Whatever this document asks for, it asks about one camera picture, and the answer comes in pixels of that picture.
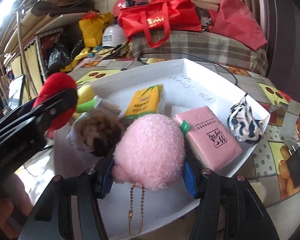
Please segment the motorcycle helmet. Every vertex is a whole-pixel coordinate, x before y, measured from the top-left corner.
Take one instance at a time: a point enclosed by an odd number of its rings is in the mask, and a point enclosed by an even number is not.
[[[117,17],[122,8],[148,4],[149,0],[117,0],[113,6],[113,16]]]
[[[107,27],[102,35],[102,46],[116,47],[127,41],[124,30],[119,25]]]

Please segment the pink fur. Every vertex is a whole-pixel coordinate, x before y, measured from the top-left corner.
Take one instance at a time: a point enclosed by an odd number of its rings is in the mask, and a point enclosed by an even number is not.
[[[117,144],[112,173],[117,182],[156,191],[176,181],[184,158],[178,125],[164,115],[147,114],[135,120]]]

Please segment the red tote bag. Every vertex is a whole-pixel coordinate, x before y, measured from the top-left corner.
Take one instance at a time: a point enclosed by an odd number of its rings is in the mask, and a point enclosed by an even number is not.
[[[219,11],[209,10],[213,26],[209,32],[240,41],[251,49],[267,43],[257,21],[243,0],[220,0]]]
[[[124,8],[118,17],[129,41],[136,33],[144,32],[151,48],[162,45],[170,36],[170,30],[201,31],[201,23],[191,0],[151,0],[150,4]],[[163,28],[164,37],[153,42],[151,29]]]

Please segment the white hard hat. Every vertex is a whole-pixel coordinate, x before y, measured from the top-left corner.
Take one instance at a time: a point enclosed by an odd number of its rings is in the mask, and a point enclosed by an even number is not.
[[[123,28],[117,24],[106,28],[102,35],[102,46],[116,47],[127,41]]]

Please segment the black square logo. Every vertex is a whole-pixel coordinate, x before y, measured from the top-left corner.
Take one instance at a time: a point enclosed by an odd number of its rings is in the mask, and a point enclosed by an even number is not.
[[[216,148],[220,147],[221,145],[227,142],[227,139],[223,136],[219,129],[215,129],[211,132],[208,132],[207,135]]]

